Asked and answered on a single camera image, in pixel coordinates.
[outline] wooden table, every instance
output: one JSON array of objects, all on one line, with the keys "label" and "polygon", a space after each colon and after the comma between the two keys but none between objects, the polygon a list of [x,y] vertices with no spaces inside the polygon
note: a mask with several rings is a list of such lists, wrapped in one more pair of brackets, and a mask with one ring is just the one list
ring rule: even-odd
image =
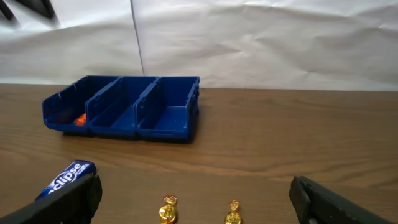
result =
[{"label": "wooden table", "polygon": [[298,223],[288,191],[305,175],[398,222],[398,93],[201,89],[192,144],[64,136],[42,101],[62,86],[0,85],[0,216],[27,205],[74,159],[93,161],[103,199],[93,223]]}]

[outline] gold foil wrapper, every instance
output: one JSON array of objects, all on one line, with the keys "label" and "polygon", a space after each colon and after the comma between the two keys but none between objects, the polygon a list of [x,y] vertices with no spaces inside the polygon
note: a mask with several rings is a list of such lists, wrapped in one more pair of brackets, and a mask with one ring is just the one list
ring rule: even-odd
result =
[{"label": "gold foil wrapper", "polygon": [[238,212],[238,208],[240,203],[238,201],[233,200],[229,207],[231,207],[231,211],[227,214],[224,220],[224,224],[241,224],[242,218]]},{"label": "gold foil wrapper", "polygon": [[166,195],[163,201],[166,202],[166,205],[159,210],[160,221],[162,224],[173,224],[177,221],[177,197]]}]

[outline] orange candy in bin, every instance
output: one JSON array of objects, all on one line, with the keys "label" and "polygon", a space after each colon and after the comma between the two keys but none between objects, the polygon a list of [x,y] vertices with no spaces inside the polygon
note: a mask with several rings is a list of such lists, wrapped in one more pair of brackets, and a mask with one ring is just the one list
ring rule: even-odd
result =
[{"label": "orange candy in bin", "polygon": [[84,126],[86,123],[86,113],[82,114],[75,120],[75,125],[77,126]]}]

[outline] blue plastic storage bin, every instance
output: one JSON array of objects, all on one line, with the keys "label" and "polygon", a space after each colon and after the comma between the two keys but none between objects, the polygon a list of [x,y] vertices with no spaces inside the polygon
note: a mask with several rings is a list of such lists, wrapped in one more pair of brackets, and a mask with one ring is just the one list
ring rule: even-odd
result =
[{"label": "blue plastic storage bin", "polygon": [[[44,124],[68,133],[189,140],[199,77],[87,76],[43,102]],[[84,126],[74,121],[86,113]]]},{"label": "blue plastic storage bin", "polygon": [[74,121],[86,113],[86,102],[118,77],[88,75],[72,83],[43,102],[44,124],[54,130],[88,133],[88,123],[76,126]]},{"label": "blue plastic storage bin", "polygon": [[190,139],[198,113],[199,77],[162,77],[137,102],[144,138]]}]

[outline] white paper sheet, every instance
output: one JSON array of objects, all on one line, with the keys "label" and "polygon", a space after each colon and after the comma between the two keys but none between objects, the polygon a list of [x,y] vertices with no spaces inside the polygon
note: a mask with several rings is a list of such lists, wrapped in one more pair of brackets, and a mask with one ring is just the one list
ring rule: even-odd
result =
[{"label": "white paper sheet", "polygon": [[142,75],[129,0],[53,0],[59,26],[7,1],[19,27],[0,24],[0,82],[69,84],[85,75]]},{"label": "white paper sheet", "polygon": [[146,75],[201,86],[398,90],[398,2],[133,0]]}]

